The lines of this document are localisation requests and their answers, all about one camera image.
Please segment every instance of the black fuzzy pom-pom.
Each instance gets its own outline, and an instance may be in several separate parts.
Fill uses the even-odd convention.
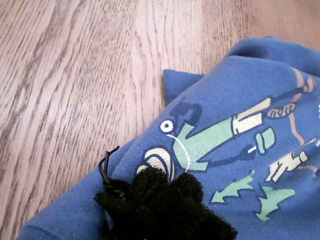
[[[234,240],[237,231],[202,204],[203,189],[189,173],[168,182],[146,168],[132,183],[110,179],[95,201],[115,223],[108,240]]]

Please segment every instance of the black elastic string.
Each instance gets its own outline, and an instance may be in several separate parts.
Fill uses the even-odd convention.
[[[117,146],[115,149],[113,149],[112,151],[108,152],[106,151],[105,152],[105,157],[99,162],[99,165],[98,165],[98,168],[99,168],[99,172],[100,172],[100,175],[103,179],[103,182],[106,184],[106,185],[110,185],[110,181],[107,177],[107,173],[108,173],[108,163],[109,163],[109,157],[111,154],[113,154],[115,151],[117,151],[119,149],[119,146]]]

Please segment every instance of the printed graphic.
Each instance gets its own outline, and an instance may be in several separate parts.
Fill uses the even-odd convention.
[[[170,120],[166,120],[161,123],[160,130],[168,137],[175,140],[173,144],[173,152],[183,169],[186,169],[186,171],[206,171],[209,163],[199,162],[199,160],[209,152],[221,147],[234,136],[261,125],[263,123],[263,114],[260,111],[267,109],[270,106],[270,103],[271,98],[268,97],[246,111],[213,124],[192,136],[189,135],[192,133],[195,126],[192,126],[187,122],[184,123],[177,137],[172,134],[167,134],[174,129],[174,124]],[[183,109],[184,106],[184,103],[182,103],[179,109]],[[255,152],[253,151],[257,149],[257,147],[260,150],[259,152],[264,154],[266,150],[275,143],[275,134],[271,128],[268,128],[265,132],[257,134],[256,138],[257,146],[250,147],[249,149],[246,147],[246,151],[242,151],[241,155],[237,158],[234,157],[232,160],[222,159],[222,163],[225,162],[229,164],[242,160],[243,158],[251,159],[252,156],[255,155]],[[223,164],[209,164],[209,167],[216,167],[219,165]]]
[[[255,215],[262,221],[270,220],[268,215],[275,210],[279,209],[278,204],[283,200],[295,195],[293,189],[278,189],[274,190],[272,187],[264,186],[263,188],[265,197],[258,197],[261,202],[261,211]]]
[[[138,167],[136,173],[141,172],[147,167],[162,169],[172,181],[175,177],[175,164],[171,161],[167,150],[161,147],[153,148],[144,154],[145,163]]]
[[[253,178],[251,176],[254,173],[255,171],[252,170],[248,176],[238,181],[232,182],[222,191],[216,191],[213,195],[211,203],[225,203],[224,199],[226,197],[239,197],[240,190],[253,189],[253,187],[250,186],[249,183],[252,182]]]
[[[266,178],[266,182],[273,180],[277,182],[280,176],[285,171],[292,171],[299,164],[308,160],[305,151],[302,151],[299,156],[294,157],[294,153],[288,153],[287,155],[281,157],[279,160],[271,163],[269,165],[269,176]]]
[[[292,134],[291,138],[297,140],[300,146],[316,141],[314,138],[306,143],[297,128],[295,116],[299,99],[304,94],[314,91],[316,81],[311,76],[304,79],[302,73],[294,68],[293,71],[296,76],[295,89],[279,96],[266,97],[261,101],[253,102],[248,109],[222,121],[212,122],[204,129],[198,127],[203,114],[202,106],[198,103],[185,102],[183,98],[171,110],[169,118],[159,124],[159,131],[171,140],[170,151],[159,146],[149,149],[144,154],[143,163],[137,169],[137,173],[147,167],[156,167],[165,171],[168,179],[172,181],[177,172],[175,165],[185,172],[205,172],[237,161],[254,161],[257,156],[267,154],[277,144],[279,133],[275,132],[276,128],[266,124],[273,121],[282,121],[287,124],[287,130]],[[237,141],[244,133],[252,133],[252,142],[245,147],[235,149],[234,156],[221,159],[212,154],[220,147],[229,147],[228,142]],[[315,145],[320,148],[320,140],[315,142]],[[259,212],[257,209],[254,211],[260,220],[264,222],[270,220],[270,214],[279,209],[279,203],[295,195],[293,189],[273,189],[273,185],[268,186],[271,181],[278,183],[284,173],[295,169],[313,171],[312,176],[317,177],[319,170],[314,165],[308,164],[307,160],[306,152],[301,149],[298,154],[290,152],[268,166],[268,173],[262,176],[265,181],[261,183],[264,184],[262,186],[264,196],[257,196],[261,208]],[[251,170],[249,175],[234,180],[223,189],[213,189],[209,204],[228,204],[228,198],[241,197],[241,190],[254,191],[250,185],[254,180],[254,173],[255,171]]]

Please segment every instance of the wooden floor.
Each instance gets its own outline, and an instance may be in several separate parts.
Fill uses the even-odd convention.
[[[239,39],[320,50],[318,0],[0,0],[0,239],[141,133],[162,70],[209,71]]]

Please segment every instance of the blue fabric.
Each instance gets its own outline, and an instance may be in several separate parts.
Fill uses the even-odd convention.
[[[190,74],[172,69],[163,70],[165,104],[169,105],[187,88],[198,82],[204,74]]]
[[[171,103],[112,156],[112,177],[131,181],[153,165],[170,180],[188,171],[203,185],[203,203],[238,230],[238,240],[316,239],[319,66],[319,52],[266,37],[241,40],[204,77],[165,70]],[[18,239],[102,239],[106,218],[93,201],[101,188],[95,169]]]

